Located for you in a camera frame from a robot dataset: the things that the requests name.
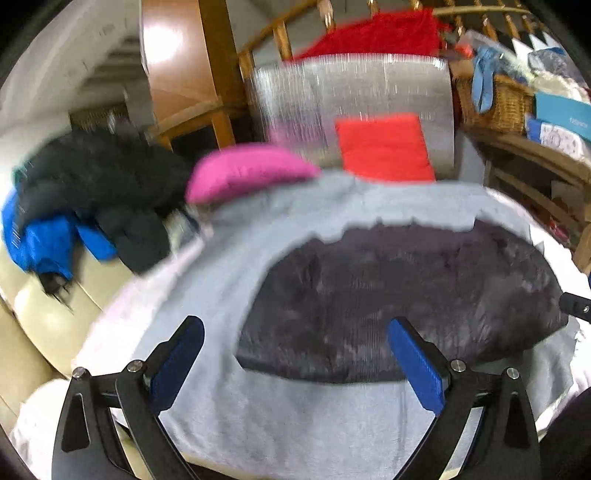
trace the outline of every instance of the blue box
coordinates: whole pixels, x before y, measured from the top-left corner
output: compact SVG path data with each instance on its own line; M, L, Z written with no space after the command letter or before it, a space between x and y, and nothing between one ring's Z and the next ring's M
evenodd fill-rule
M536 118L591 141L591 105L558 95L535 94Z

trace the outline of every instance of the metal screw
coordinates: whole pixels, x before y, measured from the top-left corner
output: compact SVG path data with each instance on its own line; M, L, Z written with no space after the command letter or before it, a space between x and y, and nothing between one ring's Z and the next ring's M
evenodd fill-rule
M127 371L132 373L139 372L140 370L142 370L143 366L144 363L141 360L132 360L127 364Z
M72 377L79 380L86 375L86 368L76 367L72 372Z
M509 367L507 369L507 375L513 380L517 380L519 378L519 371L516 368Z
M450 365L452 366L452 370L454 372L462 373L466 370L466 364L461 360L452 360Z

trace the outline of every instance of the pink pillow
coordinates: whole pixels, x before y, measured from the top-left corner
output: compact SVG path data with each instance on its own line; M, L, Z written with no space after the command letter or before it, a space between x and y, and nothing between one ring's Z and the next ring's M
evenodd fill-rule
M313 179L320 169L285 148L253 143L210 153L195 166L187 203L229 200L278 183Z

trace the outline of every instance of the blue clamp pad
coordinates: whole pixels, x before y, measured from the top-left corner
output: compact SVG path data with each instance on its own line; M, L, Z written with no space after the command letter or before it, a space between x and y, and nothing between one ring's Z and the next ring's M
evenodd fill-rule
M423 352L423 340L416 331L414 334L416 340L398 319L392 320L388 327L390 349L423 408L439 416L445 406L443 379Z
M169 340L173 343L173 348L151 379L148 387L150 404L155 412L168 410L173 405L174 399L201 351L204 340L203 322L201 319L191 316L187 317L183 325Z

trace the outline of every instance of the red cloth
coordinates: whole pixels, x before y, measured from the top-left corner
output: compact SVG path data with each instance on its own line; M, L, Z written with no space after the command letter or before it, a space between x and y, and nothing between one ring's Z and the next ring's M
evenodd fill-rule
M415 113L369 120L337 120L343 168L359 177L435 181L421 121Z
M347 53L436 56L440 45L439 26L439 20L428 8L376 14L369 20L327 33L294 60Z

